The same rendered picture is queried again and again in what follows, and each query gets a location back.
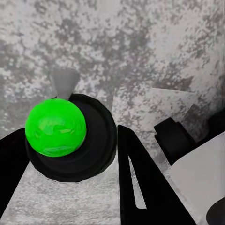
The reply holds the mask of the insectifuge atomizer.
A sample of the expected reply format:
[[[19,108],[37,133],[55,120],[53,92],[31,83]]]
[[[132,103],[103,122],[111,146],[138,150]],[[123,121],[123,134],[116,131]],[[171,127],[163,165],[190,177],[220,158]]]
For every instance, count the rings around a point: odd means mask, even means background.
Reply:
[[[98,99],[73,94],[79,71],[60,66],[49,73],[56,97],[36,105],[26,119],[27,156],[49,179],[78,183],[113,164],[117,127]]]

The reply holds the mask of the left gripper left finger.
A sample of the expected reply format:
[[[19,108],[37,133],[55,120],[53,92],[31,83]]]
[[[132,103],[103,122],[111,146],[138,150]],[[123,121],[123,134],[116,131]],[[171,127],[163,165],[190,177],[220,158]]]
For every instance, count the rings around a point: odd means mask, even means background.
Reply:
[[[25,137],[21,128],[0,140],[0,219],[30,162]]]

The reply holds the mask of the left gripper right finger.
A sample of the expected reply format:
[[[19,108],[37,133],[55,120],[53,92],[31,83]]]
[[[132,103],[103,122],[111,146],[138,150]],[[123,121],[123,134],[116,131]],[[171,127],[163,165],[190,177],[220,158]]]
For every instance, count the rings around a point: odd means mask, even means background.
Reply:
[[[121,225],[196,225],[135,132],[118,125]],[[147,209],[139,209],[135,196],[130,156]]]

